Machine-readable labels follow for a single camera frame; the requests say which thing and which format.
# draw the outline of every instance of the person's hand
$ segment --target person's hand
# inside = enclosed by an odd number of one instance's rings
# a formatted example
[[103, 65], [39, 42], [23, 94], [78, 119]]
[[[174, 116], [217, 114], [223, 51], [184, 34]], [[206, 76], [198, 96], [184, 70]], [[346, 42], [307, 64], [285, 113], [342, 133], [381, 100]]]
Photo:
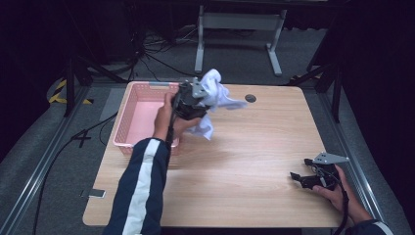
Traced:
[[[347, 192], [348, 195], [348, 215], [353, 220], [354, 224], [372, 219], [372, 216], [369, 212], [363, 208], [363, 206], [359, 203], [356, 196], [354, 195], [353, 191], [351, 190], [350, 185], [347, 183], [345, 172], [336, 165], [336, 169], [339, 172], [340, 180]], [[317, 194], [323, 196], [324, 198], [330, 200], [332, 205], [339, 211], [343, 212], [343, 194], [342, 189], [339, 185], [336, 186], [334, 191], [329, 189], [323, 188], [319, 185], [315, 185], [312, 190]]]
[[[164, 105], [159, 108], [155, 119], [155, 132], [153, 137], [159, 138], [165, 141], [168, 132], [168, 126], [170, 123], [171, 113], [173, 112], [173, 108], [171, 107], [171, 100], [174, 94], [172, 93], [165, 93], [164, 95]], [[194, 118], [191, 120], [185, 120], [180, 117], [177, 117], [174, 121], [173, 128], [174, 128], [174, 136], [173, 139], [179, 137], [183, 131], [187, 128], [197, 125], [201, 119]]]

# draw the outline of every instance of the white towel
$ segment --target white towel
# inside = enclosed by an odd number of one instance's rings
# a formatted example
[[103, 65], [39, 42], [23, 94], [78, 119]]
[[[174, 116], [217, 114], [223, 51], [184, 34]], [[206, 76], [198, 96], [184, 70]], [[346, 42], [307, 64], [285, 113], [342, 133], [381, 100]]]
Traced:
[[[217, 70], [208, 71], [201, 80], [201, 85], [207, 92], [207, 96], [201, 101], [201, 106], [210, 106], [210, 111], [215, 112], [217, 108], [227, 110], [242, 109], [247, 106], [247, 102], [230, 99], [229, 90], [220, 84], [221, 76]], [[210, 140], [213, 133], [213, 125], [210, 117], [206, 114], [197, 126], [189, 128], [187, 131], [194, 135], [205, 136]]]

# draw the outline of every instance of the person's arm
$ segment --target person's arm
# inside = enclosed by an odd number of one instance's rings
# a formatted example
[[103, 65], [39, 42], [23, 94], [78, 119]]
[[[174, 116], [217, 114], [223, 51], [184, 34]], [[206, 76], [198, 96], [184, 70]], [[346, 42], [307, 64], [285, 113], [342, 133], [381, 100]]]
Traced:
[[[389, 228], [381, 221], [373, 219], [372, 215], [364, 209], [364, 207], [359, 203], [353, 191], [351, 190], [350, 185], [346, 180], [345, 173], [343, 170], [336, 165], [336, 169], [339, 172], [340, 180], [342, 181], [343, 186], [348, 195], [348, 216], [354, 223], [354, 226], [348, 229], [350, 235], [369, 235], [369, 234], [387, 234], [392, 235], [392, 232]], [[344, 212], [343, 208], [343, 194], [342, 189], [339, 185], [336, 186], [334, 191], [323, 188], [321, 186], [314, 186], [313, 191], [317, 194], [323, 196], [324, 198], [330, 200], [332, 205], [339, 211]]]
[[[172, 94], [167, 93], [164, 105], [155, 119], [152, 138], [138, 142], [115, 193], [109, 224], [103, 234], [160, 234], [162, 191], [167, 173], [168, 148], [165, 144], [172, 113]], [[200, 118], [177, 118], [174, 134], [196, 125]]]

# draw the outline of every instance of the wooden table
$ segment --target wooden table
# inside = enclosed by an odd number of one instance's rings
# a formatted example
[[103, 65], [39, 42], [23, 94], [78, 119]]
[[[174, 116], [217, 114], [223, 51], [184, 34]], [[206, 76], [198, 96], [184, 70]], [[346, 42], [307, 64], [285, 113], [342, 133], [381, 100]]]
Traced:
[[[256, 102], [242, 110], [209, 112], [214, 127], [210, 141], [183, 135], [178, 155], [172, 156], [175, 165], [167, 173], [161, 225], [338, 227], [342, 215], [290, 176], [290, 171], [312, 175], [303, 159], [325, 151], [302, 91], [225, 86], [230, 97], [244, 100], [253, 94]], [[128, 160], [110, 141], [93, 187], [107, 194], [89, 199], [85, 224], [108, 223]]]

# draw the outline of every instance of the jacket sleeve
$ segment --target jacket sleeve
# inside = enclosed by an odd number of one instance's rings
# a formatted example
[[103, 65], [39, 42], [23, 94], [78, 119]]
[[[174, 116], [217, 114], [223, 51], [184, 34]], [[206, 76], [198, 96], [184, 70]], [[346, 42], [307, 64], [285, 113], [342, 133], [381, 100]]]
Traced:
[[357, 223], [346, 231], [346, 235], [393, 235], [391, 230], [377, 219]]
[[169, 151], [155, 138], [138, 142], [115, 193], [103, 234], [160, 234]]

